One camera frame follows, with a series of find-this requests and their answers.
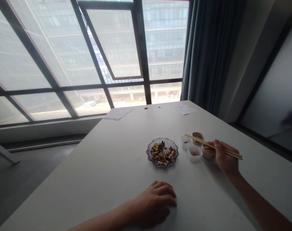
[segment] window frame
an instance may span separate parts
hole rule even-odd
[[[111,109],[115,108],[113,101],[111,99],[111,95],[108,91],[108,88],[113,87],[129,87],[129,86],[138,86],[143,85],[145,90],[145,97],[146,97],[146,104],[152,104],[151,102],[151,90],[150,85],[152,84],[161,84],[161,83],[174,83],[174,82],[182,82],[183,78],[177,78],[177,79],[163,79],[163,80],[149,80],[149,69],[148,69],[148,59],[147,59],[147,48],[146,48],[146,36],[145,36],[145,27],[144,27],[144,17],[143,17],[143,6],[142,6],[142,0],[133,0],[132,2],[107,2],[107,1],[86,1],[86,0],[70,0],[72,7],[75,12],[75,16],[78,20],[78,23],[80,25],[82,34],[84,36],[84,39],[86,41],[87,47],[89,49],[90,55],[92,57],[93,63],[95,65],[95,68],[97,70],[97,73],[99,75],[99,79],[101,81],[101,84],[90,84],[90,85],[78,85],[78,86],[64,86],[61,87],[56,78],[53,76],[51,70],[45,63],[44,59],[42,58],[40,52],[34,45],[32,39],[28,35],[28,33],[25,31],[23,25],[19,21],[18,17],[14,13],[14,10],[11,8],[9,2],[7,0],[0,0],[0,11],[8,21],[9,25],[12,27],[22,44],[25,46],[26,50],[38,66],[38,68],[43,73],[44,77],[48,81],[48,83],[51,85],[51,88],[40,88],[40,89],[26,89],[26,90],[9,90],[6,91],[1,85],[0,85],[0,96],[6,97],[10,103],[13,104],[14,107],[17,108],[17,110],[26,117],[26,119],[29,120],[29,122],[24,123],[15,123],[15,124],[4,124],[0,125],[0,128],[2,127],[11,127],[11,126],[17,126],[17,125],[25,125],[25,124],[39,124],[39,123],[46,123],[46,122],[55,122],[55,121],[64,121],[64,120],[71,120],[71,119],[77,119],[77,118],[83,118],[83,117],[90,117],[90,116],[99,116],[99,115],[106,115],[107,113],[103,114],[93,114],[93,115],[84,115],[79,116],[65,95],[65,91],[72,91],[72,90],[89,90],[89,89],[98,89],[102,88],[104,90],[104,93],[106,95],[106,99],[109,103],[109,106]],[[189,35],[189,26],[190,26],[190,19],[191,19],[191,2],[190,0],[184,0],[189,2],[189,14],[188,14],[188,23],[187,23],[187,39],[185,44],[185,51],[187,49],[188,45],[188,35]],[[104,54],[104,51],[100,45],[100,42],[96,36],[96,33],[94,31],[93,25],[91,24],[90,18],[87,13],[87,9],[123,9],[123,10],[131,10],[132,14],[132,21],[133,21],[133,28],[134,28],[134,34],[135,34],[135,40],[136,40],[136,46],[137,46],[137,53],[138,53],[138,59],[139,59],[139,65],[141,70],[141,76],[133,76],[133,77],[119,77],[115,78],[112,74],[111,68],[108,64],[108,61],[106,59],[106,56]],[[100,66],[99,62],[96,58],[93,46],[91,44],[90,37],[88,35],[87,28],[84,23],[84,19],[82,16],[85,17],[85,20],[93,34],[93,37],[95,39],[95,42],[97,43],[97,46],[101,52],[101,55],[108,67],[108,70],[110,72],[110,75],[113,80],[122,80],[122,79],[140,79],[143,78],[143,81],[138,82],[123,82],[123,83],[106,83]],[[27,95],[27,94],[36,94],[36,93],[49,93],[54,92],[59,97],[62,104],[65,106],[66,110],[70,114],[70,118],[59,118],[59,119],[49,119],[49,120],[39,120],[35,121],[32,116],[16,101],[12,96],[15,95]]]

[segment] white paper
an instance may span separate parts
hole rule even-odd
[[[172,106],[177,112],[183,114],[183,115],[187,115],[187,114],[190,114],[190,113],[193,113],[193,112],[197,112],[195,109],[189,107],[188,105],[185,105],[185,104],[177,104],[177,105],[174,105]]]
[[[124,117],[126,114],[128,114],[132,110],[133,108],[131,107],[115,108],[111,110],[109,113],[107,113],[104,119],[120,120],[122,117]]]

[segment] large window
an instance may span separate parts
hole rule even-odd
[[[0,126],[180,100],[189,1],[0,0]]]

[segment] chopsticks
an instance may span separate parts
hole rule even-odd
[[[215,147],[214,147],[213,145],[211,145],[211,144],[209,144],[209,143],[207,143],[207,142],[205,142],[205,141],[203,141],[203,140],[201,140],[201,139],[199,139],[199,138],[196,138],[196,137],[194,137],[194,136],[190,136],[190,135],[188,135],[188,134],[185,134],[185,136],[191,138],[192,140],[199,141],[200,143],[203,143],[203,144],[205,144],[205,145],[207,145],[207,146],[212,147],[212,148],[215,149]],[[230,155],[230,156],[232,156],[232,157],[234,157],[234,158],[237,158],[237,159],[239,159],[239,160],[242,160],[242,156],[241,156],[240,154],[235,153],[235,152],[232,152],[232,151],[227,150],[227,149],[225,149],[225,148],[223,148],[223,150],[224,150],[225,154]]]

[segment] nut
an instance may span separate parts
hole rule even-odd
[[[151,148],[151,159],[158,164],[167,165],[171,161],[174,160],[176,155],[176,150],[170,147],[166,153],[164,153],[164,150],[167,149],[165,147],[165,142],[159,142],[153,144]]]

